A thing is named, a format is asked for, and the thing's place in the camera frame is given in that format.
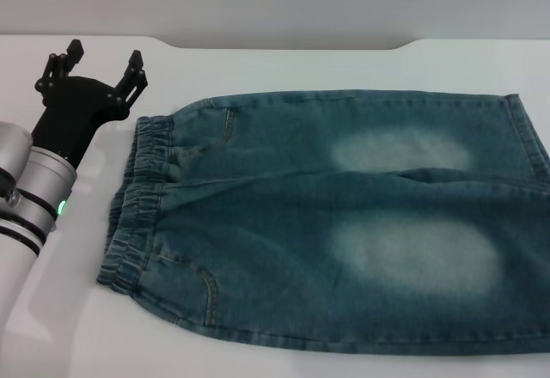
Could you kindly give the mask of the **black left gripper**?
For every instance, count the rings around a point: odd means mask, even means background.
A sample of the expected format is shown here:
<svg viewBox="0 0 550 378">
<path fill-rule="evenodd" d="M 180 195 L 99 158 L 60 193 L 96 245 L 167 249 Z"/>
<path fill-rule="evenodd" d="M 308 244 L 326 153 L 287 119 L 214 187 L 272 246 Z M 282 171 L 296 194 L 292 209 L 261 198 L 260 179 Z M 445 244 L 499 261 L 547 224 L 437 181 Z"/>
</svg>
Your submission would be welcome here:
<svg viewBox="0 0 550 378">
<path fill-rule="evenodd" d="M 34 146 L 48 150 L 77 168 L 96 131 L 105 123 L 127 119 L 148 86 L 142 53 L 134 50 L 124 75 L 113 88 L 95 79 L 68 76 L 84 55 L 73 39 L 61 54 L 48 56 L 34 88 L 42 94 L 45 111 L 32 131 Z"/>
</svg>

